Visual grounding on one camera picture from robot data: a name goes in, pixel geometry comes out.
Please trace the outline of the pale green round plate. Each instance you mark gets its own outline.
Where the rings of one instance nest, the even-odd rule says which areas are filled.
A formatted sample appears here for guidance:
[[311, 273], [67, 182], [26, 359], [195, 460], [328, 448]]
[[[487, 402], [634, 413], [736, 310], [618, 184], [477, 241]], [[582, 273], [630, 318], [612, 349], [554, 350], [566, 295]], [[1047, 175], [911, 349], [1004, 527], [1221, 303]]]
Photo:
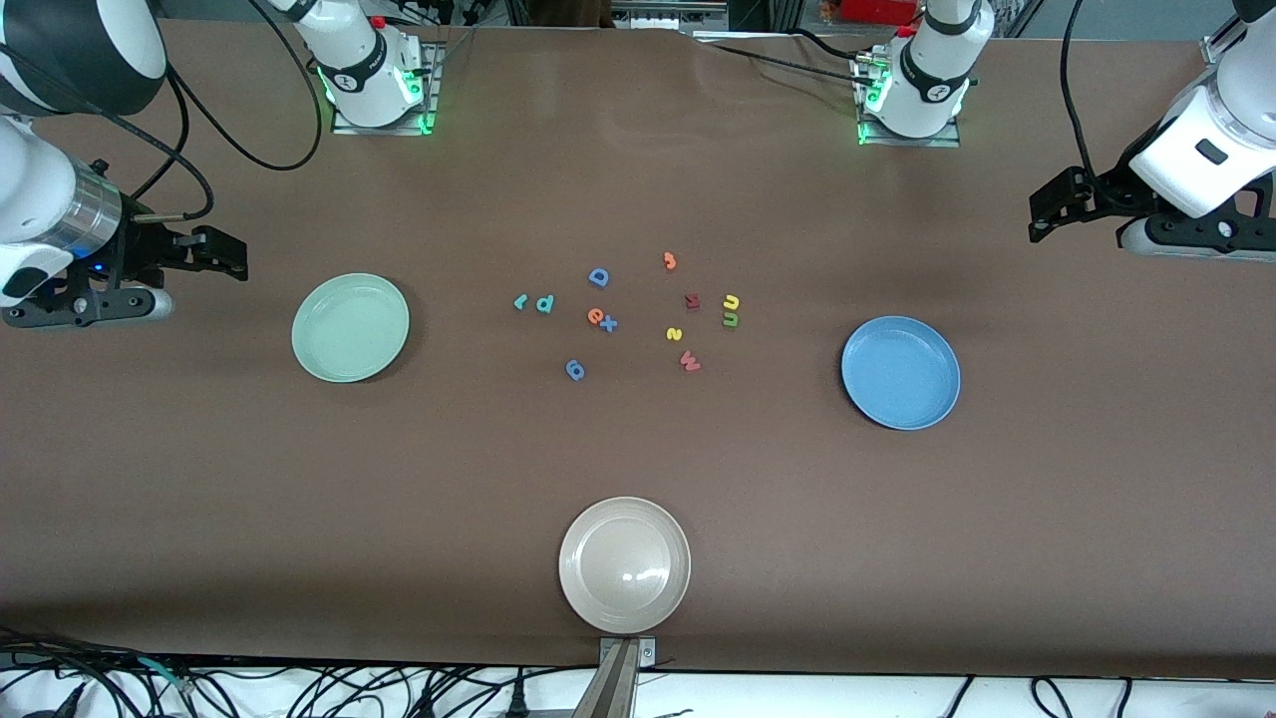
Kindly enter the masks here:
[[339, 274], [315, 287], [293, 315], [293, 358], [325, 383], [361, 383], [396, 363], [410, 341], [410, 301], [371, 273]]

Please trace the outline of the blue round plate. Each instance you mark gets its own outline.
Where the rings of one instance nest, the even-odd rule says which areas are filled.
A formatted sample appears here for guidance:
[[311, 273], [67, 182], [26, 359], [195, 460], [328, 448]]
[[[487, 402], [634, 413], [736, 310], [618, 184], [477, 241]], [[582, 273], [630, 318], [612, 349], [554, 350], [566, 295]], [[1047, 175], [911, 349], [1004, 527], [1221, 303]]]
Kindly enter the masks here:
[[849, 333], [840, 372], [852, 406], [894, 431], [937, 426], [961, 397], [956, 351], [940, 332], [907, 315], [880, 315]]

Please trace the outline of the grey metal mount post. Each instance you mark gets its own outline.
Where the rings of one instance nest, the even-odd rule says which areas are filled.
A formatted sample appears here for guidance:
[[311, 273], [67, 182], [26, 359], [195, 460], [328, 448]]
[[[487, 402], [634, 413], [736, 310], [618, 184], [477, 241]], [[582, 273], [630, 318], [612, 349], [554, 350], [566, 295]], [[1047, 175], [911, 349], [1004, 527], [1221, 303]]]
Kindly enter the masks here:
[[633, 718], [639, 673], [655, 659], [655, 636], [602, 636], [600, 664], [570, 718]]

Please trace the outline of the red box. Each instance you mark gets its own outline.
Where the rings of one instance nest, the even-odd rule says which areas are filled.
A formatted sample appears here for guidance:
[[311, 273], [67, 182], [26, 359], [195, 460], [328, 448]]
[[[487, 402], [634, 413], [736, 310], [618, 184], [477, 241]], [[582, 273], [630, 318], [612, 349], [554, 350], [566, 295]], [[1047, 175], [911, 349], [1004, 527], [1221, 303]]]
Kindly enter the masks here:
[[840, 0], [842, 20], [865, 26], [907, 26], [914, 20], [919, 0]]

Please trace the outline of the aluminium frame rail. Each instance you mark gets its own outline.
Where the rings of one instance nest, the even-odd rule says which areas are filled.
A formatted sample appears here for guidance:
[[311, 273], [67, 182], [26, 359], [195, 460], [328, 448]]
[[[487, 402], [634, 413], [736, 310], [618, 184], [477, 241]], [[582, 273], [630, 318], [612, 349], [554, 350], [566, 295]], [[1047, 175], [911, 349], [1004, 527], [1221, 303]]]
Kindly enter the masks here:
[[1212, 34], [1199, 41], [1199, 54], [1207, 65], [1219, 62], [1228, 50], [1238, 45], [1247, 36], [1247, 23], [1233, 15], [1225, 20]]

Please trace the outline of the beige round plate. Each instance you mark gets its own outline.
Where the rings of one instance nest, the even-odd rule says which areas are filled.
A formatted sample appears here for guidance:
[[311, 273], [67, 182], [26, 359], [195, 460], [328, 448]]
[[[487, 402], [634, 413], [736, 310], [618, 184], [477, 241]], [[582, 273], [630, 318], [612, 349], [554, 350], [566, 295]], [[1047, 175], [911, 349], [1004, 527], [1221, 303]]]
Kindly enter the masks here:
[[667, 510], [610, 497], [568, 527], [558, 555], [561, 596], [579, 619], [611, 635], [649, 633], [679, 608], [690, 583], [690, 545]]

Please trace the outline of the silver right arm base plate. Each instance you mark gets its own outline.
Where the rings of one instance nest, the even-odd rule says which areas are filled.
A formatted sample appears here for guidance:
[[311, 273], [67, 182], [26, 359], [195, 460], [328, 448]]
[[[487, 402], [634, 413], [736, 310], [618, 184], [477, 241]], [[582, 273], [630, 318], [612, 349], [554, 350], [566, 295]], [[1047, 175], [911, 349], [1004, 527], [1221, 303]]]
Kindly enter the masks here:
[[333, 108], [329, 128], [334, 135], [427, 136], [433, 134], [441, 99], [444, 77], [441, 61], [447, 55], [447, 45], [436, 45], [436, 42], [424, 45], [420, 41], [416, 41], [415, 45], [419, 48], [415, 50], [415, 54], [410, 54], [410, 59], [401, 61], [397, 69], [396, 99], [403, 108], [401, 117], [379, 128], [357, 126], [342, 114], [336, 96], [330, 91], [325, 91]]

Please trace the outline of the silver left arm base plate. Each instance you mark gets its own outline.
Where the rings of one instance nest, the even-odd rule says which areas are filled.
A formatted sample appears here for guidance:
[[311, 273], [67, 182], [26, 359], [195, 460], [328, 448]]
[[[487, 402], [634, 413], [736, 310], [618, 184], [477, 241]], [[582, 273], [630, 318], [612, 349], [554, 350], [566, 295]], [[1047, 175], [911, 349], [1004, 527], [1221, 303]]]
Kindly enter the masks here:
[[852, 79], [866, 79], [866, 85], [857, 85], [855, 91], [857, 142], [861, 145], [875, 143], [877, 145], [925, 147], [925, 149], [956, 149], [960, 145], [960, 129], [956, 119], [962, 108], [960, 99], [953, 105], [953, 108], [949, 108], [944, 126], [929, 136], [901, 135], [879, 117], [878, 111], [889, 91], [901, 85], [893, 79], [889, 45], [873, 45], [866, 51], [857, 51], [855, 59], [849, 61], [849, 69], [851, 69]]

